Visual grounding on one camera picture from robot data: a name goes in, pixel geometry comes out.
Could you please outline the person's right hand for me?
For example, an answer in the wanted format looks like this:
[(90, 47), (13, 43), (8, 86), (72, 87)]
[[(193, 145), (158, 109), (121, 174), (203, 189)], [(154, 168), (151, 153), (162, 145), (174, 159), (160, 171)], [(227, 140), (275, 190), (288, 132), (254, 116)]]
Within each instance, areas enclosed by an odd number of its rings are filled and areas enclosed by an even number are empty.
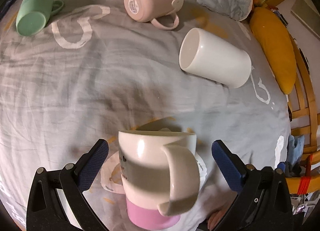
[(229, 210), (232, 203), (233, 202), (231, 202), (231, 201), (226, 202), (223, 206), (221, 206), (220, 208), (213, 211), (213, 213), (211, 214), (211, 216), (209, 217), (209, 219), (207, 221), (207, 228), (210, 231), (212, 231), (217, 226), (217, 224), (220, 222), (220, 220), (223, 218), (223, 216)]

